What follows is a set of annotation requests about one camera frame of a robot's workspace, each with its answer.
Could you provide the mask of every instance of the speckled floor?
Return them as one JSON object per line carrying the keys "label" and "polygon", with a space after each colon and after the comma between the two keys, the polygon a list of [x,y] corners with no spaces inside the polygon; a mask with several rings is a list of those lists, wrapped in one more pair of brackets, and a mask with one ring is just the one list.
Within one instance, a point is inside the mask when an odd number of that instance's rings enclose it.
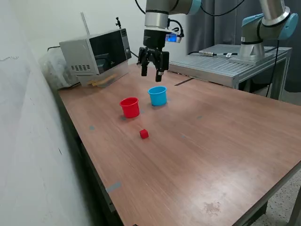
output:
{"label": "speckled floor", "polygon": [[[301,105],[301,93],[284,92],[283,101]],[[286,226],[301,186],[301,170],[289,180],[268,203],[267,213],[261,216],[252,226]]]}

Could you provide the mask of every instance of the cable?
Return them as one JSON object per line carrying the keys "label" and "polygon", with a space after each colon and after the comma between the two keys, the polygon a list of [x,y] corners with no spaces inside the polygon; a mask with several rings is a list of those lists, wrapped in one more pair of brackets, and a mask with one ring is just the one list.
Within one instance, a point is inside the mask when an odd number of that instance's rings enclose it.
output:
{"label": "cable", "polygon": [[188,55],[193,54],[193,53],[199,53],[199,51],[190,52]]}
{"label": "cable", "polygon": [[145,14],[145,12],[143,11],[143,9],[139,6],[139,3],[137,2],[137,0],[135,0],[135,2],[136,2],[136,5],[138,6],[138,8],[140,9],[140,11],[141,11],[143,14]]}
{"label": "cable", "polygon": [[49,47],[49,48],[47,49],[47,52],[48,52],[51,48],[60,48],[60,46]]}
{"label": "cable", "polygon": [[135,53],[133,53],[132,51],[131,51],[131,53],[135,56],[135,57],[137,57],[137,58],[139,58]]}
{"label": "cable", "polygon": [[225,13],[222,13],[222,14],[211,14],[211,13],[206,12],[206,11],[204,10],[204,8],[203,8],[203,4],[201,4],[201,9],[204,11],[204,13],[206,13],[206,14],[208,14],[208,15],[210,15],[210,16],[223,16],[223,15],[226,15],[226,14],[232,12],[233,10],[237,9],[241,4],[243,4],[244,1],[245,1],[245,0],[242,0],[242,1],[241,1],[239,4],[237,4],[233,9],[231,9],[231,10],[225,12]]}
{"label": "cable", "polygon": [[276,65],[277,65],[278,50],[279,50],[279,40],[277,40],[277,50],[276,50],[276,57],[275,57],[275,63],[274,63],[274,67],[273,67],[272,77],[271,77],[271,80],[269,81],[269,88],[268,88],[268,92],[267,92],[267,94],[266,94],[265,97],[268,97],[268,95],[269,95],[269,89],[270,89],[271,84],[273,82],[273,78],[274,78],[274,74],[275,74],[275,69],[276,69]]}
{"label": "cable", "polygon": [[178,27],[173,28],[174,32],[178,32],[180,29]]}
{"label": "cable", "polygon": [[176,24],[179,25],[179,27],[180,27],[180,35],[178,35],[178,37],[183,38],[183,37],[184,37],[184,30],[183,30],[183,27],[182,27],[182,25],[180,24],[180,22],[177,21],[177,20],[168,19],[168,26],[167,26],[167,28],[169,28],[170,22],[174,22],[174,23],[176,23]]}
{"label": "cable", "polygon": [[[203,54],[203,56],[208,56],[208,57],[226,56],[227,54],[229,54],[229,53],[211,53],[211,52],[204,52],[204,51],[193,51],[193,52],[190,52],[188,55],[190,55],[192,53],[200,53],[200,54]],[[238,53],[231,53],[231,55],[237,56]]]}

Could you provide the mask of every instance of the metal frame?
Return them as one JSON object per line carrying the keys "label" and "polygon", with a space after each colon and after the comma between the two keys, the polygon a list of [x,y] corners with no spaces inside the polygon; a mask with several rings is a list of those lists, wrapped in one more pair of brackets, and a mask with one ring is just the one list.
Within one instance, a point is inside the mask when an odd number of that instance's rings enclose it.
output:
{"label": "metal frame", "polygon": [[300,226],[301,225],[301,188],[299,190],[295,206],[291,215],[291,219],[287,226]]}
{"label": "metal frame", "polygon": [[[243,226],[248,220],[269,201],[269,199],[287,182],[289,181],[299,170],[301,169],[301,162],[299,162],[294,168],[292,168],[274,187],[272,187],[247,213],[245,213],[233,226]],[[293,210],[290,223],[288,226],[300,226],[301,224],[301,191],[299,191],[298,198],[296,200],[295,208]]]}
{"label": "metal frame", "polygon": [[[214,53],[238,52],[239,48],[240,46],[238,45],[215,45],[202,51]],[[257,66],[231,63],[229,58],[225,57],[209,57],[193,54],[171,61],[169,71],[238,89],[241,82],[274,66],[276,50],[273,47],[265,47],[265,50],[266,52],[273,53],[274,57]],[[291,52],[292,48],[279,48],[277,57],[278,70],[274,77],[271,91],[271,98],[273,99],[281,100],[285,88]]]}

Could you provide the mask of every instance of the table leg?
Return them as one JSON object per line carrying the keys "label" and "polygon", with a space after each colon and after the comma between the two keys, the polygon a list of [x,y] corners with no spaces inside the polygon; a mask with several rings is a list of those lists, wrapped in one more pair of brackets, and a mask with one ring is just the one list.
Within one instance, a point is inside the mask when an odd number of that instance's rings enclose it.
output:
{"label": "table leg", "polygon": [[301,188],[299,190],[295,207],[291,215],[291,219],[287,226],[301,226]]}
{"label": "table leg", "polygon": [[285,88],[285,82],[286,82],[286,76],[287,76],[287,70],[290,63],[290,54],[288,53],[286,60],[282,61],[277,64],[275,73],[274,73],[274,79],[273,79],[273,85],[271,90],[271,96],[270,98],[275,100],[281,100],[284,88]]}

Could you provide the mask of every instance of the blue light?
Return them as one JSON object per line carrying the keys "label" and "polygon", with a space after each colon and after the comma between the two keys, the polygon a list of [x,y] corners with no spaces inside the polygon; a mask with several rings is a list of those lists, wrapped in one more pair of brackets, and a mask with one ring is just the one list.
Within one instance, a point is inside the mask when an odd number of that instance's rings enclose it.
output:
{"label": "blue light", "polygon": [[166,38],[165,38],[165,41],[168,41],[168,42],[177,42],[177,35],[176,34],[167,34],[166,35]]}

